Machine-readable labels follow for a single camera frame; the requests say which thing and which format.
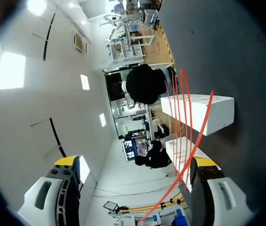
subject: ceiling light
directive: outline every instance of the ceiling light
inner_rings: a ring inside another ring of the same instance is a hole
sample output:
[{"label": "ceiling light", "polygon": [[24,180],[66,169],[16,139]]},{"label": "ceiling light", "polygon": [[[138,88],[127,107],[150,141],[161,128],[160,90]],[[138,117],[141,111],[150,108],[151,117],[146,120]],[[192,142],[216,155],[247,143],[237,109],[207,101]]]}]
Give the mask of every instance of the ceiling light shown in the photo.
[{"label": "ceiling light", "polygon": [[104,127],[106,125],[105,115],[102,113],[102,114],[100,114],[99,118],[100,118],[100,122],[101,122],[102,127]]},{"label": "ceiling light", "polygon": [[90,173],[90,168],[87,165],[87,162],[83,156],[80,157],[80,177],[81,182],[84,184],[87,180],[87,177]]},{"label": "ceiling light", "polygon": [[86,75],[81,74],[81,84],[83,90],[90,90],[88,77]]},{"label": "ceiling light", "polygon": [[68,4],[68,7],[69,7],[69,8],[74,8],[74,6],[75,6],[75,5],[74,5],[72,2],[70,2],[70,3]]},{"label": "ceiling light", "polygon": [[5,52],[0,58],[0,89],[22,88],[24,86],[26,57]]},{"label": "ceiling light", "polygon": [[44,0],[28,0],[27,2],[27,7],[29,11],[31,11],[37,16],[42,15],[46,6],[47,3]]}]

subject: air vent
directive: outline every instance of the air vent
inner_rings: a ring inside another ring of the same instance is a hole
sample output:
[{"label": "air vent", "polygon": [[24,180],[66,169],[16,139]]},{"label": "air vent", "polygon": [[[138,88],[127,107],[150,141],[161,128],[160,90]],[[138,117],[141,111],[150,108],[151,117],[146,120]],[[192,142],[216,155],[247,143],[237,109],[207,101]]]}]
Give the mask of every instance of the air vent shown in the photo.
[{"label": "air vent", "polygon": [[83,49],[84,49],[84,43],[82,41],[81,36],[78,33],[74,33],[74,47],[75,49],[80,52],[83,53]]}]

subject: wooden floor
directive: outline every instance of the wooden floor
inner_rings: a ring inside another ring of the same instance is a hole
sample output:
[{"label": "wooden floor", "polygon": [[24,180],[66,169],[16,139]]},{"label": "wooden floor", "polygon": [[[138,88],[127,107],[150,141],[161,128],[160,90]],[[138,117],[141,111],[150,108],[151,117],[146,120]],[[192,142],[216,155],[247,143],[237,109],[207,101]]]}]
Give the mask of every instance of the wooden floor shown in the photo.
[{"label": "wooden floor", "polygon": [[155,35],[152,45],[144,47],[146,54],[144,63],[148,65],[158,63],[171,63],[169,50],[159,26],[157,26],[156,31],[149,30],[142,26],[138,26],[138,30],[142,33],[142,35]]}]

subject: black hair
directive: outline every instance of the black hair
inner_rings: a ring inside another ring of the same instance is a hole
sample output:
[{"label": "black hair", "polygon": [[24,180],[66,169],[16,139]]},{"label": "black hair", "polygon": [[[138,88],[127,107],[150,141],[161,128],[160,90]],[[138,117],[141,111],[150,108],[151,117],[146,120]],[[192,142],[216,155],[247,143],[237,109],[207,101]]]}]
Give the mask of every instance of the black hair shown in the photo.
[{"label": "black hair", "polygon": [[148,166],[148,162],[147,162],[147,159],[146,159],[146,157],[144,157],[144,156],[137,156],[136,158],[135,158],[135,164],[137,165],[137,166],[142,166],[142,165],[146,165],[146,166]]},{"label": "black hair", "polygon": [[113,84],[111,86],[111,91],[113,92],[114,95],[119,95],[121,93],[124,93],[121,85],[122,85],[121,82],[113,82]]}]

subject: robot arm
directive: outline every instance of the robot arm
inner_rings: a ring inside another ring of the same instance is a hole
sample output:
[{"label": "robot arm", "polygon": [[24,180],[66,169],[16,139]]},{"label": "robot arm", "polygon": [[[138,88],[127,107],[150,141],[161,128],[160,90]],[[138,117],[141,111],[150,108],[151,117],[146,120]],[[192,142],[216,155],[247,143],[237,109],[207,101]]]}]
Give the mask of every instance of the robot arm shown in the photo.
[{"label": "robot arm", "polygon": [[79,226],[80,182],[79,157],[58,160],[26,192],[18,214],[32,226]]}]

